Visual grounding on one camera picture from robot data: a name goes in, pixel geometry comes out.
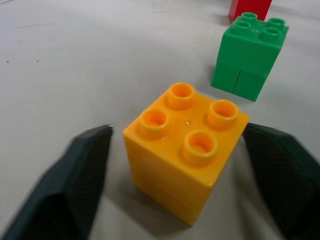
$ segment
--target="yellow lego duplo brick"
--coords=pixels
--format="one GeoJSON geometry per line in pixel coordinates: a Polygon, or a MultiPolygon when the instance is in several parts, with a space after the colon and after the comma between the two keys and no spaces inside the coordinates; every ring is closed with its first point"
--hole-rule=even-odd
{"type": "Polygon", "coordinates": [[[173,84],[123,131],[134,184],[192,226],[248,121],[233,102],[173,84]]]}

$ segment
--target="red lego brick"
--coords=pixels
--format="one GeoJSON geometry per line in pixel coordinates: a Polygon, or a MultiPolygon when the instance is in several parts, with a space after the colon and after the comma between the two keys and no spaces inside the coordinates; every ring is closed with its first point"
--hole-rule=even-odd
{"type": "Polygon", "coordinates": [[[258,15],[258,20],[264,21],[272,0],[232,0],[229,19],[232,23],[238,16],[245,12],[258,15]]]}

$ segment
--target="green lego duplo brick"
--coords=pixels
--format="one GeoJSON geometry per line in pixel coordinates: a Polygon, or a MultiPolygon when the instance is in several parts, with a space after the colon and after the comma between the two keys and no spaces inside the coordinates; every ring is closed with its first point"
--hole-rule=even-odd
{"type": "Polygon", "coordinates": [[[266,79],[264,76],[241,71],[232,93],[255,102],[266,79]]]}
{"type": "Polygon", "coordinates": [[[240,70],[218,63],[215,66],[211,86],[232,93],[235,88],[240,70]]]}
{"type": "Polygon", "coordinates": [[[270,18],[265,22],[257,20],[256,14],[245,12],[223,34],[217,62],[267,77],[288,29],[280,18],[270,18]]]}

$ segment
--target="green brick stack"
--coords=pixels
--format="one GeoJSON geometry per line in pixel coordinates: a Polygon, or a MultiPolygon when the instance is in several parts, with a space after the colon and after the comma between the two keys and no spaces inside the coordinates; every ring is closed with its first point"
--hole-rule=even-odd
{"type": "Polygon", "coordinates": [[[256,101],[281,51],[288,26],[245,12],[222,37],[211,86],[256,101]]]}

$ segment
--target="white surface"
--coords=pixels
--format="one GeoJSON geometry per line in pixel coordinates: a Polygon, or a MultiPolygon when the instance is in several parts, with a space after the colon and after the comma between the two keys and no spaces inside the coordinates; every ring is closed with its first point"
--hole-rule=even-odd
{"type": "Polygon", "coordinates": [[[86,129],[114,124],[93,240],[275,239],[238,145],[193,228],[137,191],[123,129],[170,84],[229,99],[251,122],[292,133],[320,157],[320,2],[273,0],[290,26],[257,102],[210,87],[229,0],[0,2],[0,231],[38,177],[86,129]]]}

